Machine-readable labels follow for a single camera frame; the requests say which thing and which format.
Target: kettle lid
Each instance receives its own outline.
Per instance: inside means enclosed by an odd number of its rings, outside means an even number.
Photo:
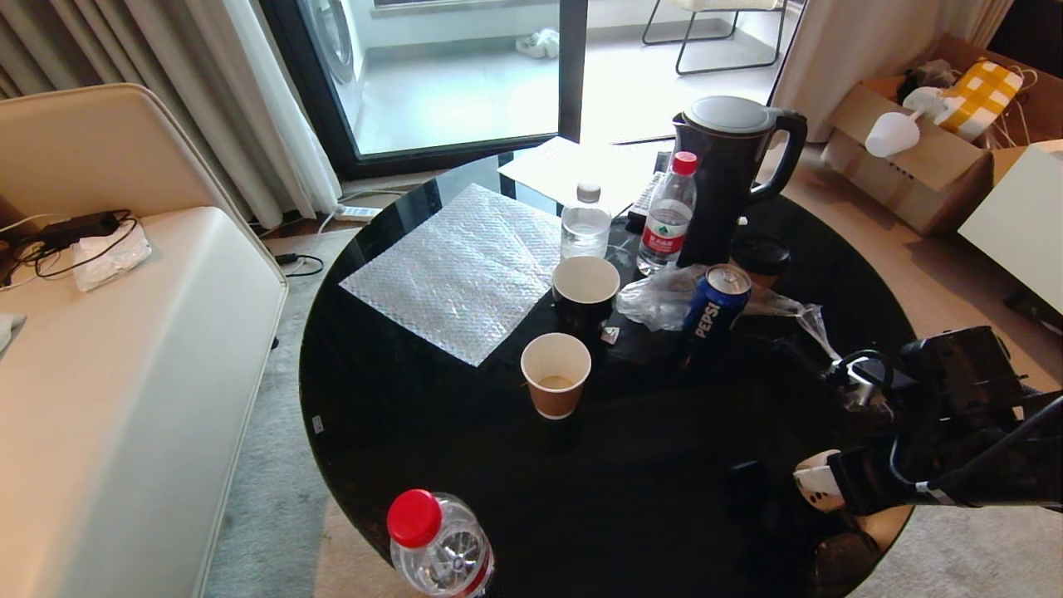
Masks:
[[[772,110],[753,100],[733,96],[695,100],[684,116],[703,129],[737,135],[763,133],[775,125]]]

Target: black electric kettle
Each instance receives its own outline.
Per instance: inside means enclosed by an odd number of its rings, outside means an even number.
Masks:
[[[694,173],[697,203],[678,264],[724,262],[745,208],[778,194],[790,181],[805,147],[805,116],[744,98],[713,96],[695,101],[672,123],[675,151],[693,152],[699,159]],[[778,130],[790,133],[782,159],[772,180],[753,188],[767,142]]]

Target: blue soda can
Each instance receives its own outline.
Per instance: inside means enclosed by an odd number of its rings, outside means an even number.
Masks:
[[[711,352],[723,344],[735,319],[749,302],[753,283],[742,268],[718,263],[697,280],[690,311],[682,321],[687,342],[696,353]]]

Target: metal chair leg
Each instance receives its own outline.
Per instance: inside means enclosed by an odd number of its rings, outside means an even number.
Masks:
[[[735,11],[735,18],[731,19],[730,31],[728,31],[724,35],[715,35],[715,36],[709,36],[709,37],[694,37],[692,39],[689,39],[689,37],[690,37],[690,27],[688,25],[688,28],[687,28],[687,36],[684,37],[682,39],[658,39],[656,41],[649,41],[648,39],[646,39],[646,35],[649,33],[649,25],[652,25],[654,23],[654,17],[657,16],[657,8],[659,8],[660,5],[661,5],[661,0],[657,0],[657,3],[654,4],[653,12],[649,13],[649,20],[646,22],[646,27],[642,30],[642,44],[643,44],[643,46],[662,46],[664,44],[679,44],[679,42],[686,44],[687,41],[712,41],[713,39],[727,39],[727,38],[731,37],[732,35],[735,35],[735,30],[738,28],[738,11]],[[691,23],[694,22],[694,17],[696,17],[696,16],[697,16],[697,13],[691,13],[690,14],[690,22]]]
[[[684,54],[684,51],[687,49],[687,41],[685,39],[684,42],[682,42],[682,46],[679,47],[679,56],[676,57],[676,59],[675,59],[675,72],[676,72],[676,74],[678,74],[678,75],[681,76],[684,74],[701,74],[701,73],[704,73],[704,72],[719,72],[721,70],[742,70],[742,69],[746,69],[746,68],[760,68],[760,67],[765,67],[765,66],[772,66],[772,65],[774,65],[775,63],[779,62],[779,51],[782,48],[782,23],[786,20],[786,18],[787,18],[787,0],[782,0],[782,8],[779,10],[779,32],[778,32],[778,34],[775,37],[775,55],[772,57],[771,62],[748,64],[748,65],[742,65],[742,66],[719,66],[719,67],[714,67],[714,68],[702,68],[702,69],[695,69],[695,70],[682,70],[682,69],[679,68],[679,63],[682,62],[682,54]],[[738,13],[735,13],[735,20],[736,20],[736,22],[738,21]],[[690,23],[687,24],[687,35],[688,36],[690,35],[690,28],[693,24],[694,24],[694,19],[691,19]]]

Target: beige curtain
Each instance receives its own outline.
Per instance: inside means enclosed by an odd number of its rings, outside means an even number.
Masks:
[[[1011,0],[808,0],[772,105],[808,117],[808,140],[862,79],[901,72],[945,32],[992,38]]]
[[[163,100],[246,218],[336,208],[250,0],[0,0],[0,99],[122,81]]]

